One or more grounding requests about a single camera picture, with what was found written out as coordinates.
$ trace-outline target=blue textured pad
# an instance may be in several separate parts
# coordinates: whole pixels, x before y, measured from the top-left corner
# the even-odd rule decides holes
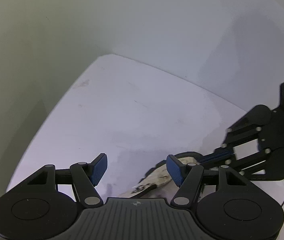
[[[181,173],[180,167],[168,156],[166,158],[166,169],[168,173],[170,174],[171,178],[173,179],[174,183],[181,187],[184,178]]]
[[[99,184],[101,178],[103,177],[105,171],[107,169],[107,156],[104,155],[94,166],[93,172],[90,176],[90,181],[92,182],[93,186]]]

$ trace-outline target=white surface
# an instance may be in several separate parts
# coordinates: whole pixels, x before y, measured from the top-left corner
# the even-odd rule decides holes
[[[96,189],[103,199],[117,196],[168,154],[211,153],[222,142],[225,129],[243,114],[237,106],[178,77],[106,55],[87,68],[58,103],[29,145],[8,189],[45,164],[68,168],[104,152],[108,169]],[[283,182],[264,183],[262,188],[280,203],[284,199]]]
[[[284,81],[284,0],[26,4],[47,105],[54,106],[59,93],[107,53],[172,73],[244,110],[278,104]]]

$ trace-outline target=white wall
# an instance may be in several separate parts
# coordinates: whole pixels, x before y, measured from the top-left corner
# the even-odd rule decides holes
[[[25,0],[0,0],[0,196],[46,117],[25,10]]]
[[[284,81],[284,0],[27,0],[52,108],[99,55],[115,53],[244,110],[275,107]]]

